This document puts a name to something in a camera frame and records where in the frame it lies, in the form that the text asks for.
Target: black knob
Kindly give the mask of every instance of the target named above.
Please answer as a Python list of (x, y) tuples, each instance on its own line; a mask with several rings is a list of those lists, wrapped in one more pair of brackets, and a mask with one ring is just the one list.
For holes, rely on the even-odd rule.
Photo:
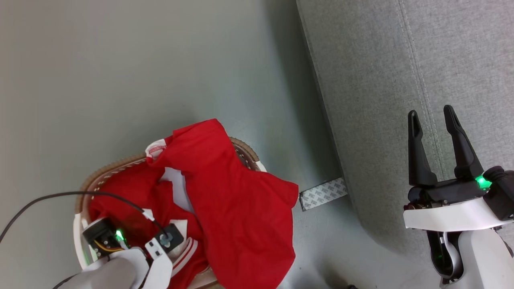
[(501, 166), (495, 166), (484, 173), (484, 178), (492, 183), (503, 178), (505, 176), (505, 170)]

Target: gray couch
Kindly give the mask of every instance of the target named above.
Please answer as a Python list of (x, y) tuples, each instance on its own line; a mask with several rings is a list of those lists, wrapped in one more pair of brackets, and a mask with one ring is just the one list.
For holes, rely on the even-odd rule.
[[(403, 225), (407, 113), (418, 111), (439, 180), (455, 167), (445, 104), (484, 169), (514, 169), (514, 1), (298, 0), (298, 8), (362, 226), (429, 263), (426, 234)], [(502, 230), (511, 245), (513, 231)]]

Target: stitching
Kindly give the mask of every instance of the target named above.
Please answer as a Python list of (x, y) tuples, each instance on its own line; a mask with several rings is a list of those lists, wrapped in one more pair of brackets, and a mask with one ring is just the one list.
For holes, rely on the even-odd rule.
[(423, 80), (423, 85), (421, 87), (421, 92), (423, 92), (423, 88), (425, 88), (425, 96), (426, 96), (426, 103), (428, 105), (428, 112), (430, 113), (430, 117), (432, 117), (431, 125), (433, 125), (433, 128), (434, 128), (435, 147), (436, 147), (437, 151), (439, 152), (437, 158), (439, 159), (440, 172), (443, 175), (443, 177), (448, 178), (449, 176), (443, 171), (443, 162), (441, 160), (441, 156), (443, 155), (443, 153), (441, 152), (440, 145), (438, 145), (439, 144), (439, 137), (437, 135), (437, 127), (435, 125), (434, 114), (432, 113), (432, 106), (430, 105), (430, 98), (428, 96), (427, 86), (425, 84), (425, 78), (423, 77), (423, 70), (421, 69), (421, 62), (419, 61), (419, 56), (418, 56), (417, 49), (416, 49), (416, 42), (414, 41), (414, 35), (412, 34), (412, 29), (411, 29), (411, 26), (409, 24), (409, 17), (407, 16), (407, 10), (405, 9), (405, 4), (404, 4), (403, 0), (401, 0), (401, 5), (403, 6), (403, 12), (405, 13), (407, 29), (408, 29), (408, 31), (410, 31), (413, 51), (414, 51), (414, 53), (416, 53), (416, 58), (418, 58), (417, 65), (419, 67), (419, 74), (421, 75), (421, 79)]
[[(403, 30), (403, 26), (401, 25), (400, 14), (398, 13), (398, 9), (400, 9), (400, 2), (399, 1), (398, 1), (398, 6), (395, 5), (395, 8), (396, 8), (396, 16), (398, 16), (398, 23), (400, 24), (401, 33), (403, 35), (403, 42), (405, 42), (405, 49), (407, 51), (407, 56), (409, 57), (409, 62), (411, 63), (412, 78), (414, 79), (414, 82), (416, 83), (416, 89), (417, 89), (417, 92), (418, 92), (419, 104), (421, 104), (421, 108), (423, 108), (423, 101), (421, 100), (421, 94), (419, 93), (419, 86), (417, 84), (418, 82), (416, 80), (416, 74), (414, 73), (414, 66), (412, 65), (411, 55), (409, 53), (409, 47), (407, 45), (407, 39), (405, 38), (405, 31)], [(423, 109), (423, 118), (425, 119), (425, 125), (427, 126), (427, 130), (428, 130), (429, 126), (428, 126), (427, 115), (425, 113), (425, 109)], [(430, 146), (432, 147), (432, 151), (434, 151), (434, 144), (432, 142), (432, 138), (429, 137), (428, 140), (430, 141)], [(434, 157), (435, 164), (438, 165), (437, 159), (435, 159), (435, 155), (433, 157)]]

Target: clothing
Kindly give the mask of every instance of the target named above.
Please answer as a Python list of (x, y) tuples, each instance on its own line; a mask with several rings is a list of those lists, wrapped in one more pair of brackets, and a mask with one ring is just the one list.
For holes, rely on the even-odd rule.
[[(276, 288), (295, 259), (291, 209), (298, 186), (246, 168), (215, 119), (176, 130), (146, 152), (145, 164), (111, 177), (102, 190), (148, 206), (161, 224), (188, 220), (187, 237), (198, 241), (198, 255), (172, 278), (170, 288), (185, 288), (175, 278), (186, 280), (180, 286), (187, 286), (187, 280), (207, 264), (227, 289)], [(174, 203), (172, 183), (161, 180), (165, 168), (179, 170), (185, 177), (189, 201), (181, 197), (181, 204), (190, 202), (196, 215)], [(96, 197), (90, 213), (97, 218), (108, 215), (128, 226), (134, 237), (127, 235), (131, 244), (148, 241), (157, 232), (118, 200)]]

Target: laundry basket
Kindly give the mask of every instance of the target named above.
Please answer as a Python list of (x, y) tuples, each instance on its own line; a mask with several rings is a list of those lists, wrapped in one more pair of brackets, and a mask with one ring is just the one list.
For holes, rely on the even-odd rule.
[[(265, 167), (259, 161), (259, 157), (257, 157), (257, 154), (253, 151), (251, 147), (249, 147), (246, 143), (236, 138), (231, 137), (230, 140), (234, 145), (235, 151), (239, 159), (246, 167), (254, 171), (266, 171)], [(119, 173), (125, 170), (126, 168), (140, 164), (144, 161), (146, 161), (146, 154), (142, 153), (107, 165), (94, 172), (91, 176), (89, 176), (84, 182), (84, 184), (82, 184), (80, 190), (100, 191), (102, 185), (108, 182), (109, 178), (112, 175)], [(77, 200), (75, 202), (73, 237), (77, 258), (79, 259), (80, 266), (83, 269), (97, 260), (97, 256), (94, 253), (93, 249), (89, 246), (89, 244), (82, 236), (82, 231), (84, 230), (84, 228), (91, 223), (91, 218), (89, 216), (89, 206), (91, 204), (92, 199), (93, 198), (91, 195), (80, 195), (77, 197)], [(212, 270), (209, 269), (203, 273), (198, 274), (188, 288), (218, 288), (216, 286), (216, 278), (212, 273)]]

